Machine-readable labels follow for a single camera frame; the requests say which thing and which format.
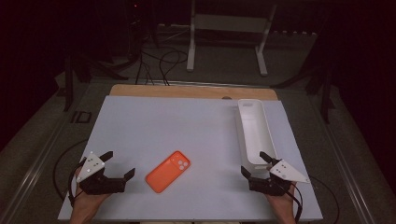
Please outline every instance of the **white table surface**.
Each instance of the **white table surface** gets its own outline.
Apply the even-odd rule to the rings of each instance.
[[[280,101],[263,101],[276,153],[307,175]],[[113,194],[95,219],[117,221],[264,221],[275,219],[259,192],[241,175],[235,124],[237,101],[107,96],[84,155],[109,150],[107,177],[135,176],[125,192]],[[155,193],[145,176],[175,150],[191,167],[165,191]],[[304,199],[300,220],[322,219],[310,184],[297,184]],[[70,218],[66,199],[60,220]]]

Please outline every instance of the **floor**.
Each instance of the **floor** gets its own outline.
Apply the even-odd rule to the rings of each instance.
[[[194,71],[188,73],[186,63],[178,63],[167,73],[166,80],[171,85],[265,88],[297,74],[316,37],[270,35],[264,50],[268,77],[259,74],[250,36],[243,36],[242,41],[240,35],[222,34],[221,38],[219,41],[218,34],[199,33]],[[188,49],[189,34],[183,27],[163,28],[159,39],[162,47],[184,52]],[[173,66],[164,61],[182,61],[184,54],[166,55],[161,69],[160,60],[152,56],[161,58],[169,51],[155,49],[148,40],[139,84],[163,85],[161,69],[166,73]],[[119,57],[115,61],[125,60]],[[69,112],[64,112],[62,96],[52,96],[0,152],[1,223],[60,222],[57,216],[62,200],[54,189],[53,177],[64,192],[71,166],[81,157],[104,98],[116,83],[134,84],[138,68],[136,63],[119,71],[129,78],[126,81],[111,79],[92,69],[91,83],[75,80],[76,97]],[[64,74],[57,78],[60,87],[64,86]],[[312,179],[317,179],[313,185],[323,219],[312,223],[395,223],[395,195],[336,87],[332,87],[333,108],[329,110],[330,124],[326,124],[318,112],[320,95],[306,95],[304,91],[307,81],[301,80],[276,93],[287,111],[306,169]],[[75,111],[91,112],[91,121],[71,122]],[[69,148],[54,170],[57,160]]]

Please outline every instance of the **smartphone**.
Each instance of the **smartphone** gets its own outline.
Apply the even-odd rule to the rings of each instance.
[[[146,182],[155,192],[161,193],[190,165],[190,160],[183,153],[175,151],[146,176]]]

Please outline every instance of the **human hand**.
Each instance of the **human hand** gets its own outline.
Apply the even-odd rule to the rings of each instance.
[[[292,182],[290,185],[289,193],[294,195],[294,185],[296,182]],[[279,222],[279,224],[295,224],[293,214],[293,199],[288,195],[284,194],[282,196],[272,196],[269,194],[264,194],[271,204],[274,214]]]
[[[82,167],[79,167],[75,174],[78,176]],[[111,194],[89,195],[85,193],[77,183],[75,202],[72,216],[70,217],[70,224],[90,223],[96,215],[100,205]]]

